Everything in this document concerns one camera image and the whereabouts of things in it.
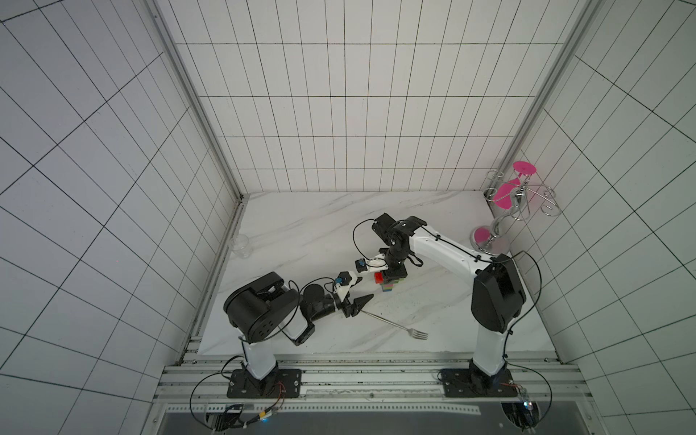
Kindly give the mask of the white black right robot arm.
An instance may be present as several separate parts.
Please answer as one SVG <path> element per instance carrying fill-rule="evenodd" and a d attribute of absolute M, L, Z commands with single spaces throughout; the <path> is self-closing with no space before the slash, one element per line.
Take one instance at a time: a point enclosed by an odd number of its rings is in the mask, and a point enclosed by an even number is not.
<path fill-rule="evenodd" d="M 448 398 L 505 398 L 521 395 L 512 379 L 507 346 L 513 322 L 522 319 L 527 292 L 515 260 L 505 254 L 480 254 L 442 237 L 418 217 L 396 220 L 384 213 L 373 220 L 373 232 L 384 242 L 375 258 L 357 261 L 362 271 L 375 273 L 387 289 L 406 279 L 406 261 L 421 266 L 426 258 L 471 286 L 471 314 L 478 323 L 476 348 L 465 369 L 438 373 Z"/>

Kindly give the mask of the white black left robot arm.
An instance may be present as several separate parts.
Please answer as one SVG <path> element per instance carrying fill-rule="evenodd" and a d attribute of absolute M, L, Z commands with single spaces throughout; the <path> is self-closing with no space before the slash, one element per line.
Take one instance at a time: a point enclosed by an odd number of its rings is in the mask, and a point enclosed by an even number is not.
<path fill-rule="evenodd" d="M 351 298 L 350 290 L 362 282 L 350 271 L 335 278 L 320 277 L 304 286 L 284 281 L 270 272 L 233 292 L 223 304 L 230 324 L 241 333 L 242 367 L 223 376 L 230 399 L 297 398 L 302 386 L 300 369 L 284 369 L 271 348 L 275 337 L 296 346 L 314 333 L 315 323 L 341 313 L 359 315 L 373 294 Z"/>

